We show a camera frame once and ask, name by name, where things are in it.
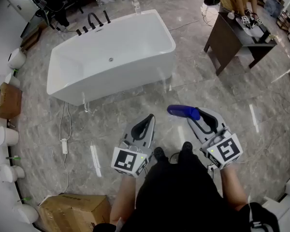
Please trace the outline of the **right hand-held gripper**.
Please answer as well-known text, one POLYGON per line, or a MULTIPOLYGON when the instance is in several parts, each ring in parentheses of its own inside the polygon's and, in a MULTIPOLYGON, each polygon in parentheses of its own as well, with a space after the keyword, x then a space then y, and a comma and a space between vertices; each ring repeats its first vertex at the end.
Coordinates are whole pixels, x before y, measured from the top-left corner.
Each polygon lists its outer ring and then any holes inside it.
POLYGON ((195 136, 203 143, 201 151, 204 156, 218 169, 227 167, 242 155, 243 151, 237 135, 231 133, 224 119, 217 112, 198 108, 195 115, 188 117, 187 120, 195 136))

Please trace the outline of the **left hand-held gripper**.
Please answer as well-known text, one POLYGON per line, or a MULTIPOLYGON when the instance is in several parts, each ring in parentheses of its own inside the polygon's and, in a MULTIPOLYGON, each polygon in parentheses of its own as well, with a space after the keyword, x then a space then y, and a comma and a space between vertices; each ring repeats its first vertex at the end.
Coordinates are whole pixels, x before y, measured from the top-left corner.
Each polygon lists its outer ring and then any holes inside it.
POLYGON ((111 167, 120 174, 139 177, 150 162, 153 151, 150 149, 153 140, 155 116, 153 114, 137 117, 126 126, 123 139, 114 148, 111 167))

